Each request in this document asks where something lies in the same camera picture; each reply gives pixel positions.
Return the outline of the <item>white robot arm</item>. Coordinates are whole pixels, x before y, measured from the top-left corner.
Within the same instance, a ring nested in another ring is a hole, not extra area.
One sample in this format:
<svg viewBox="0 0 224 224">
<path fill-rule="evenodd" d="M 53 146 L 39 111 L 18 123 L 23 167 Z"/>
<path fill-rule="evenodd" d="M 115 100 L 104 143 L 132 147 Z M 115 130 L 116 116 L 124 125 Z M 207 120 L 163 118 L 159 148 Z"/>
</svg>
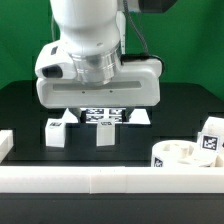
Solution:
<svg viewBox="0 0 224 224">
<path fill-rule="evenodd" d="M 131 12 L 164 13 L 177 0 L 50 0 L 60 39 L 43 47 L 35 65 L 37 93 L 47 108 L 155 106 L 163 61 L 122 52 Z"/>
</svg>

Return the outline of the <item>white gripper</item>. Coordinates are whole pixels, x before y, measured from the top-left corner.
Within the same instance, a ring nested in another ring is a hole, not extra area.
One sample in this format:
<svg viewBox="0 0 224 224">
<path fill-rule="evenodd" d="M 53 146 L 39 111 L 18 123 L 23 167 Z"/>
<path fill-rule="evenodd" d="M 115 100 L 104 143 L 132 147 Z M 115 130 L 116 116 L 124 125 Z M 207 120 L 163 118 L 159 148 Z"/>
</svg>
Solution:
<svg viewBox="0 0 224 224">
<path fill-rule="evenodd" d="M 157 58 L 125 62 L 106 85 L 88 86 L 73 80 L 39 78 L 40 103 L 46 108 L 70 108 L 81 122 L 82 110 L 90 107 L 127 107 L 122 121 L 128 122 L 134 107 L 155 106 L 160 101 L 161 61 Z"/>
</svg>

